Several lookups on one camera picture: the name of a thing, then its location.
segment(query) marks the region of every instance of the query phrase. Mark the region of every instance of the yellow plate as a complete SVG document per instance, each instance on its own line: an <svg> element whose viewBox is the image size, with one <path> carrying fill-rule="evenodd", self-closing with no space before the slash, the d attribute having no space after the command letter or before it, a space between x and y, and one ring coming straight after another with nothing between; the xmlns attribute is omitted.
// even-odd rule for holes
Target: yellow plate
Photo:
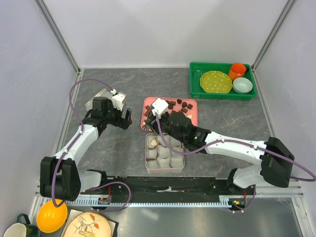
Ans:
<svg viewBox="0 0 316 237"><path fill-rule="evenodd" d="M108 220L95 212L84 212L69 224L63 237L111 237Z"/></svg>
<svg viewBox="0 0 316 237"><path fill-rule="evenodd" d="M200 86L207 93L227 94L233 88L232 80L220 71L209 71L200 78Z"/></svg>
<svg viewBox="0 0 316 237"><path fill-rule="evenodd" d="M37 217L38 228L44 233L52 233L63 226L67 219L67 206L62 204L61 207L55 207L52 200L45 203L39 210Z"/></svg>

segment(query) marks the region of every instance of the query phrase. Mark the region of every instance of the white wall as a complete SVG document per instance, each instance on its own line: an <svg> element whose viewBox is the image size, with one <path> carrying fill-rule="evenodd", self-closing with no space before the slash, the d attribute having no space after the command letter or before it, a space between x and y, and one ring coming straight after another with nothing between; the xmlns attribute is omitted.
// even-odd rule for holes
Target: white wall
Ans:
<svg viewBox="0 0 316 237"><path fill-rule="evenodd" d="M80 67L252 64L286 0L45 0Z"/></svg>
<svg viewBox="0 0 316 237"><path fill-rule="evenodd" d="M75 72L33 0L0 1L0 236L29 213Z"/></svg>
<svg viewBox="0 0 316 237"><path fill-rule="evenodd" d="M316 172L316 1L297 1L257 69L276 135ZM294 174L307 177L299 169ZM301 183L316 223L316 184Z"/></svg>

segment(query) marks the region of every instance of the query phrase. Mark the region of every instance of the light blue bowl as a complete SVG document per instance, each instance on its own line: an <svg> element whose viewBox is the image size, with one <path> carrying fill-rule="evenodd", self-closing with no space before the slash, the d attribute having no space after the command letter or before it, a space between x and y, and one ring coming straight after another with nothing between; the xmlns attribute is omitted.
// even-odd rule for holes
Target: light blue bowl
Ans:
<svg viewBox="0 0 316 237"><path fill-rule="evenodd" d="M233 81L233 89L238 94L247 94L253 88L253 85L250 80L247 78L236 78Z"/></svg>

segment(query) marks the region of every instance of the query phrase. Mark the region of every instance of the polka dot plate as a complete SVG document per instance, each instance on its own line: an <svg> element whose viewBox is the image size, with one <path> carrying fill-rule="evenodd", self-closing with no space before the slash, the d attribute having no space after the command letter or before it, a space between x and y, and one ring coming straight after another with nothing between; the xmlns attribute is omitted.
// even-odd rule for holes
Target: polka dot plate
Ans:
<svg viewBox="0 0 316 237"><path fill-rule="evenodd" d="M209 71L200 78L200 86L207 93L227 94L233 88L232 80L220 71Z"/></svg>

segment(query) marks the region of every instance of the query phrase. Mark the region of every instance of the green mug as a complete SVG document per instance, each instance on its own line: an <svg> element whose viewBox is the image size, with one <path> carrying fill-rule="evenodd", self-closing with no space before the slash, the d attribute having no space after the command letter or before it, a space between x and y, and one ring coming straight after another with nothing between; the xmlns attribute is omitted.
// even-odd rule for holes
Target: green mug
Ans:
<svg viewBox="0 0 316 237"><path fill-rule="evenodd" d="M22 216L25 219L25 224L22 223ZM20 214L16 218L16 223L10 226L3 237L38 237L38 228L31 225L27 214Z"/></svg>

